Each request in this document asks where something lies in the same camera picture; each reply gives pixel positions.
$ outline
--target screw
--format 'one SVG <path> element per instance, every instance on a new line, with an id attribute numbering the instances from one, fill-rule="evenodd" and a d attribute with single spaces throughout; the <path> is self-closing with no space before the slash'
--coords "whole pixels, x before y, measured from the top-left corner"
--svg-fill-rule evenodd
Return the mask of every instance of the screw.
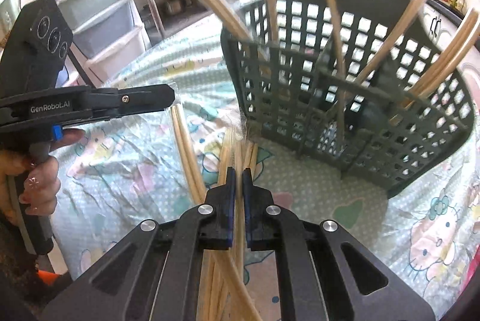
<path id="1" fill-rule="evenodd" d="M 322 226 L 327 232 L 335 232 L 338 229 L 337 223 L 333 220 L 326 220 Z"/>
<path id="2" fill-rule="evenodd" d="M 279 215 L 280 211 L 281 211 L 281 209 L 278 206 L 273 206 L 272 205 L 272 206 L 268 206 L 266 208 L 266 212 L 267 212 L 268 215 Z"/>
<path id="3" fill-rule="evenodd" d="M 151 232 L 153 229 L 155 229 L 155 222 L 152 220 L 144 220 L 140 224 L 140 229 L 142 229 L 144 232 Z"/>
<path id="4" fill-rule="evenodd" d="M 201 215 L 208 215 L 213 212 L 213 207 L 210 205 L 201 205 L 201 206 L 198 206 L 198 212 Z"/>

